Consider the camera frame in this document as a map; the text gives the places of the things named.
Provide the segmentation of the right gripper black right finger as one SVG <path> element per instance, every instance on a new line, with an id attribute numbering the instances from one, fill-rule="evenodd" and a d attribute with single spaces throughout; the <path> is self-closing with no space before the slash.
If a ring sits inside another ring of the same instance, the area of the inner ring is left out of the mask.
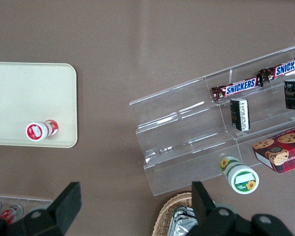
<path id="1" fill-rule="evenodd" d="M 188 236 L 292 236 L 277 217 L 255 214 L 250 221 L 227 207 L 217 207 L 202 182 L 192 182 L 192 208 L 198 225 Z"/>

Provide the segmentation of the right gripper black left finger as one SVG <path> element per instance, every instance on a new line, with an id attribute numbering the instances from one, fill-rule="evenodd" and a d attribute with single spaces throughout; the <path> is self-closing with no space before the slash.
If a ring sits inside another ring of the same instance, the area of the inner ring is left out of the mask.
<path id="1" fill-rule="evenodd" d="M 48 206 L 28 213 L 15 223 L 0 219 L 0 236 L 63 236 L 82 206 L 81 184 L 71 182 Z"/>

